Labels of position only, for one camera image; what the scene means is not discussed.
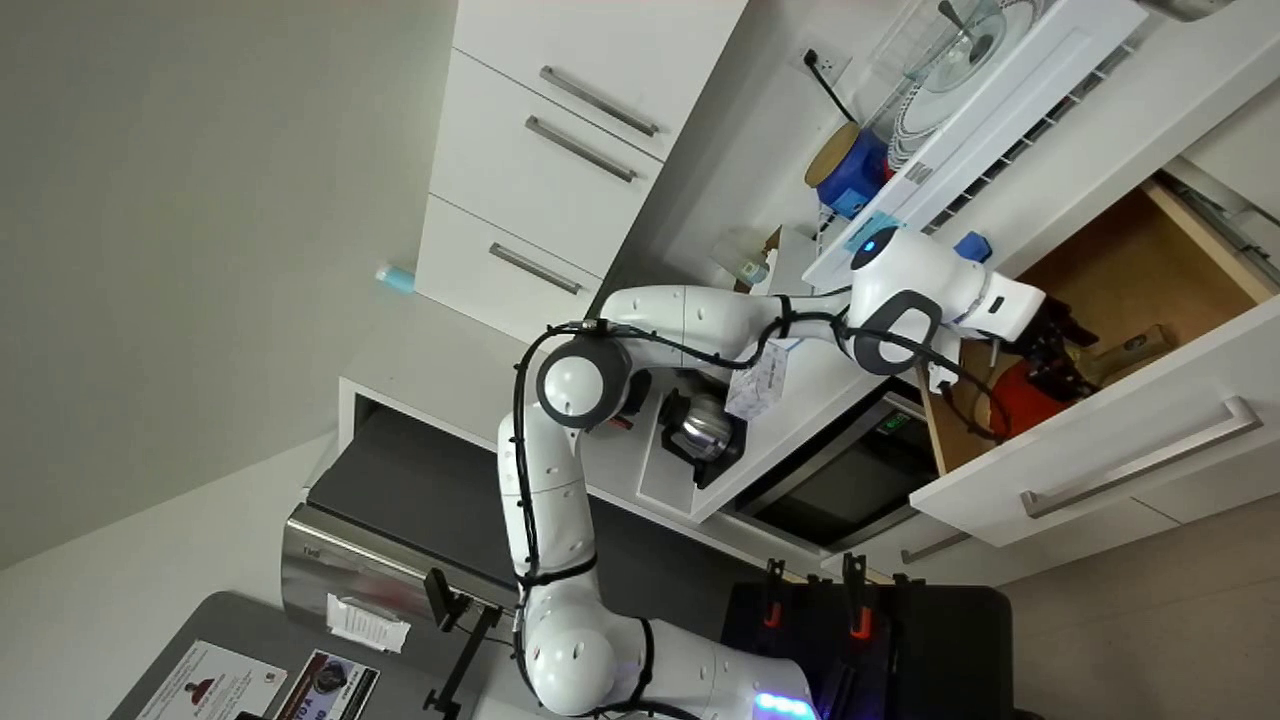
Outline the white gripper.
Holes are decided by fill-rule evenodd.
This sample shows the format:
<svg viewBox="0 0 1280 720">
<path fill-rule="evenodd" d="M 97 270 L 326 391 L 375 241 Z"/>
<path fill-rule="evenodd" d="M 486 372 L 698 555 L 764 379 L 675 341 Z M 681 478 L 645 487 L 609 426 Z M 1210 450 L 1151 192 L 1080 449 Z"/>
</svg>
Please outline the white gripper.
<svg viewBox="0 0 1280 720">
<path fill-rule="evenodd" d="M 968 312 L 968 323 L 984 334 L 1021 334 L 1038 312 L 1042 293 L 1036 283 L 992 270 L 984 294 Z"/>
</svg>

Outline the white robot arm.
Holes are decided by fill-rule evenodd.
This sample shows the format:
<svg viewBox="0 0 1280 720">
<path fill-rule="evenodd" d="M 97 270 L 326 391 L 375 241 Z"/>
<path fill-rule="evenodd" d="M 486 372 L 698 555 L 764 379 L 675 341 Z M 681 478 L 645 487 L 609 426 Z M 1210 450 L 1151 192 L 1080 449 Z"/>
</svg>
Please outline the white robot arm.
<svg viewBox="0 0 1280 720">
<path fill-rule="evenodd" d="M 605 605 L 589 497 L 656 462 L 656 432 L 616 423 L 634 375 L 737 375 L 775 341 L 823 341 L 864 372 L 895 375 L 921 365 L 948 387 L 968 334 L 1021 341 L 1042 305 L 1036 283 L 910 226 L 880 226 L 847 247 L 847 275 L 823 294 L 645 283 L 612 293 L 592 318 L 535 334 L 497 426 L 519 589 L 514 667 L 535 704 L 560 720 L 814 720 L 801 663 Z"/>
</svg>

